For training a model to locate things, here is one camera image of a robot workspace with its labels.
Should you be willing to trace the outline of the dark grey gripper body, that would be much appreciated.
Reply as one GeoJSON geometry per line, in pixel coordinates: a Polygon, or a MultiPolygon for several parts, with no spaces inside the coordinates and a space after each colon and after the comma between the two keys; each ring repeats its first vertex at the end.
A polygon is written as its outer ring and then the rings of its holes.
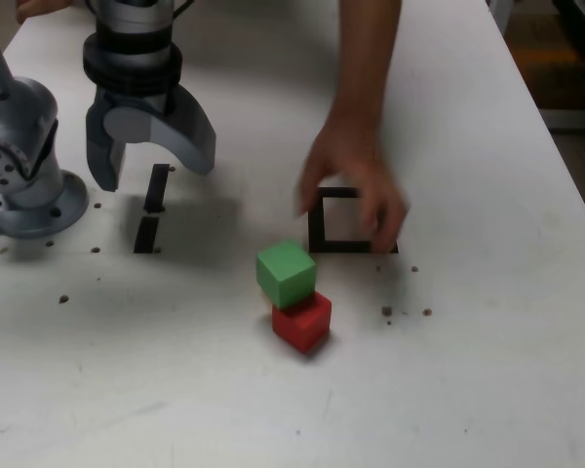
{"type": "Polygon", "coordinates": [[[116,107],[128,106],[157,116],[168,116],[176,110],[176,86],[167,82],[116,82],[97,84],[94,116],[103,118],[116,107]]]}

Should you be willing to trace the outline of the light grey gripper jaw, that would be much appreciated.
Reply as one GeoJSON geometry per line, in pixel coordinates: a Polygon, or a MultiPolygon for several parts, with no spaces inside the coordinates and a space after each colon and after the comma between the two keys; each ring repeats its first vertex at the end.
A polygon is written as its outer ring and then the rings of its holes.
{"type": "Polygon", "coordinates": [[[198,175],[215,166],[215,130],[196,98],[181,86],[170,90],[164,113],[124,104],[105,114],[103,126],[120,142],[165,148],[198,175]]]}

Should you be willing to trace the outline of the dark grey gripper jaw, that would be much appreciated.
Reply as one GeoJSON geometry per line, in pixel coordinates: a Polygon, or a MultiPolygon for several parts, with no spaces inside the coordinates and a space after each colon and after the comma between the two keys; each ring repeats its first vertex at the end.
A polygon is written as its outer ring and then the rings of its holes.
{"type": "Polygon", "coordinates": [[[126,144],[110,136],[103,125],[105,115],[113,104],[112,97],[106,91],[96,91],[86,115],[88,166],[97,185],[107,192],[118,189],[126,150],[126,144]]]}

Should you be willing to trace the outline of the person's right hand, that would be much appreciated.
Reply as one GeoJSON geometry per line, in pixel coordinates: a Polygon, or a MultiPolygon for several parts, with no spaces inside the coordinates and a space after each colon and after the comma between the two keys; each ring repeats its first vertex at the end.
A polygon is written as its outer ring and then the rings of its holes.
{"type": "Polygon", "coordinates": [[[72,3],[73,0],[18,0],[16,19],[18,24],[23,24],[30,18],[45,16],[68,8],[72,3]]]}

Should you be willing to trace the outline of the person's left hand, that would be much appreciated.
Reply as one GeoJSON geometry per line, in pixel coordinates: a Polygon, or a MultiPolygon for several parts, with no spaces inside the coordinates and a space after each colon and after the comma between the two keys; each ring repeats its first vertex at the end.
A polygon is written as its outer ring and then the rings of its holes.
{"type": "Polygon", "coordinates": [[[320,184],[341,176],[360,196],[360,223],[371,248],[387,253],[401,232],[408,206],[384,163],[377,128],[347,116],[328,117],[305,160],[297,185],[298,209],[310,211],[320,184]]]}

